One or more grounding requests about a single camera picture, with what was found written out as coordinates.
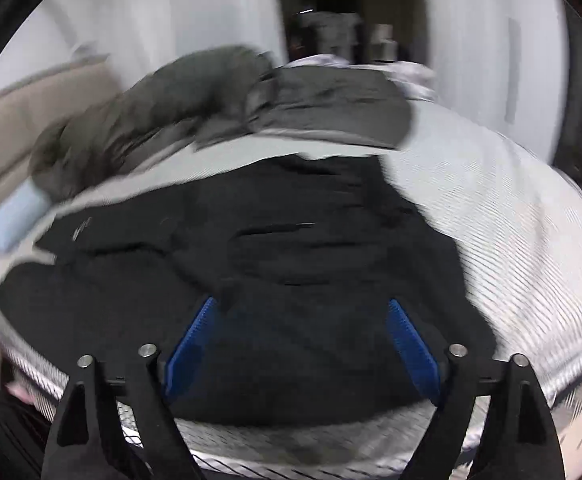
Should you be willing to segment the black pants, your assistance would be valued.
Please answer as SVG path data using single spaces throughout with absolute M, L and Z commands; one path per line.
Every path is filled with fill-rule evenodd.
M 209 424 L 345 424 L 422 399 L 387 330 L 395 299 L 436 359 L 496 338 L 466 296 L 454 240 L 385 180 L 377 156 L 289 155 L 67 214 L 14 266 L 0 310 L 43 358 L 123 375 L 143 344 L 162 370 L 201 304 L 218 317 L 175 416 Z

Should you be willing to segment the white honeycomb mattress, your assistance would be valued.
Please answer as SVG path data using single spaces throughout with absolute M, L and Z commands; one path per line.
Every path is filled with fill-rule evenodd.
M 419 102 L 384 174 L 458 244 L 470 300 L 498 339 L 525 354 L 552 408 L 568 478 L 582 475 L 582 191 L 501 134 Z M 315 430 L 217 429 L 181 422 L 198 463 L 264 479 L 341 479 L 401 471 L 433 408 Z

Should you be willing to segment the light blue pillow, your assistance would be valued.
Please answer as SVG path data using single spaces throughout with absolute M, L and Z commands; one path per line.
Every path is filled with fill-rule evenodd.
M 0 253 L 10 252 L 52 206 L 48 195 L 31 178 L 0 203 Z

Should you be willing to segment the dark grey duvet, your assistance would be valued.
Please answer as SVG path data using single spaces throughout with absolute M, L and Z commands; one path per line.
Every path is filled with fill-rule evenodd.
M 276 136 L 398 148 L 413 110 L 377 70 L 274 66 L 247 46 L 177 58 L 131 89 L 62 117 L 37 138 L 29 172 L 54 202 L 129 174 L 187 144 Z

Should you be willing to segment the beige headboard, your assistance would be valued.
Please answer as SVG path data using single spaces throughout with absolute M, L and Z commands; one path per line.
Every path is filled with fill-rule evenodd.
M 0 202 L 26 180 L 33 145 L 48 125 L 120 90 L 107 59 L 97 56 L 43 70 L 0 91 Z

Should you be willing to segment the white wardrobe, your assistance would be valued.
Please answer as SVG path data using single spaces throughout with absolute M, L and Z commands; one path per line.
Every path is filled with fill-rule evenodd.
M 563 0 L 425 0 L 440 104 L 552 162 L 568 88 Z

